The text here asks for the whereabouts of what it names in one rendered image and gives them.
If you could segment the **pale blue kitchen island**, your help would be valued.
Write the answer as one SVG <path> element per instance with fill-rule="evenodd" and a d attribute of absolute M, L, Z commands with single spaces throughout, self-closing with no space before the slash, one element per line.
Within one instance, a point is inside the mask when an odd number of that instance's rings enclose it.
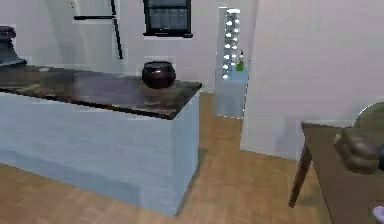
<path fill-rule="evenodd" d="M 198 166 L 201 83 L 0 67 L 0 163 L 165 215 Z"/>

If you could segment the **pale blue counter cabinet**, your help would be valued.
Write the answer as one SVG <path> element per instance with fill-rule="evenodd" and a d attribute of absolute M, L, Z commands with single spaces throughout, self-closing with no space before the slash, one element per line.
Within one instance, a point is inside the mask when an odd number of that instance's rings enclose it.
<path fill-rule="evenodd" d="M 214 109 L 218 116 L 242 119 L 246 102 L 248 71 L 215 74 Z"/>

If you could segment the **dark round pot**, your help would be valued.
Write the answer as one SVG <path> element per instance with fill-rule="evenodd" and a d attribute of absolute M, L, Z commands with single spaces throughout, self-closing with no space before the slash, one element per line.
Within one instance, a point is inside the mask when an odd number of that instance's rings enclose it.
<path fill-rule="evenodd" d="M 144 64 L 141 78 L 147 87 L 163 89 L 175 82 L 176 72 L 171 62 L 151 61 Z"/>

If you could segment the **green bottle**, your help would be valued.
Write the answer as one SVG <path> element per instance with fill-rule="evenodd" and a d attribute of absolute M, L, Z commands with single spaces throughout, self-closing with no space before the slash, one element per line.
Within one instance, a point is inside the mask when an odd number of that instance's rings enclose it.
<path fill-rule="evenodd" d="M 244 51 L 241 50 L 240 55 L 239 55 L 239 61 L 236 65 L 236 71 L 243 71 L 244 70 Z"/>

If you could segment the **black framed window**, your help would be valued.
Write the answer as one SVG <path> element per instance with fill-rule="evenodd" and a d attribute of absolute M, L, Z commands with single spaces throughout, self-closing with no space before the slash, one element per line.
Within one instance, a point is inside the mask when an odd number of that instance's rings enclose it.
<path fill-rule="evenodd" d="M 192 38 L 191 0 L 143 0 L 144 36 Z"/>

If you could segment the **white fridge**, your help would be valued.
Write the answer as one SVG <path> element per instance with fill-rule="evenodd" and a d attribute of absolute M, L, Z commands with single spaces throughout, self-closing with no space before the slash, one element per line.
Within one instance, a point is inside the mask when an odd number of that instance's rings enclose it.
<path fill-rule="evenodd" d="M 117 21 L 121 1 L 115 0 Z M 110 0 L 46 0 L 62 64 L 68 69 L 125 73 L 119 59 L 113 20 L 74 20 L 74 16 L 111 16 Z"/>

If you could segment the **brown wooden table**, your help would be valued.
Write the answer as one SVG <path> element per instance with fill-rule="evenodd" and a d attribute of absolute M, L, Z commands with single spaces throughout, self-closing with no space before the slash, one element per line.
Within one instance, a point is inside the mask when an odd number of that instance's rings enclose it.
<path fill-rule="evenodd" d="M 334 147 L 340 127 L 301 124 L 305 142 L 289 197 L 295 207 L 310 164 L 317 174 L 332 224 L 378 224 L 373 209 L 384 206 L 384 174 L 361 175 L 347 170 Z"/>

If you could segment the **brown bread loaf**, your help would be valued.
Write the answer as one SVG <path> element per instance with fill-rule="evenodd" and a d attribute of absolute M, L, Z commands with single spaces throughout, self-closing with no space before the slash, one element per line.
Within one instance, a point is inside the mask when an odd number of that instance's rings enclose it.
<path fill-rule="evenodd" d="M 379 170 L 384 148 L 375 137 L 374 133 L 352 127 L 343 128 L 336 134 L 334 148 L 347 170 L 363 175 L 372 175 Z"/>

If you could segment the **olive green round chair back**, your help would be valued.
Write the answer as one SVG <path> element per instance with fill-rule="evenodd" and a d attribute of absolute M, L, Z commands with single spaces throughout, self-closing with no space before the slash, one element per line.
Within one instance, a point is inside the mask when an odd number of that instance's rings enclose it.
<path fill-rule="evenodd" d="M 371 104 L 363 109 L 354 126 L 366 131 L 384 132 L 384 102 Z"/>

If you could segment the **grey coffee machine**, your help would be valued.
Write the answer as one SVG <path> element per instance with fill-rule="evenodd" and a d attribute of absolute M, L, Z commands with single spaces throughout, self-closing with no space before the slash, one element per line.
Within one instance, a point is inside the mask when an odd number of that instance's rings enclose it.
<path fill-rule="evenodd" d="M 12 40 L 16 37 L 16 31 L 10 26 L 0 26 L 0 67 L 16 64 L 26 64 L 14 50 Z"/>

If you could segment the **pale lilac small object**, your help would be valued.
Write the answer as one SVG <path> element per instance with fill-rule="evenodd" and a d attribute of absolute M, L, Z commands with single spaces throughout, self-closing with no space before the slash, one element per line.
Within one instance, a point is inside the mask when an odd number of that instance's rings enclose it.
<path fill-rule="evenodd" d="M 373 215 L 380 224 L 384 224 L 384 206 L 376 206 Z"/>

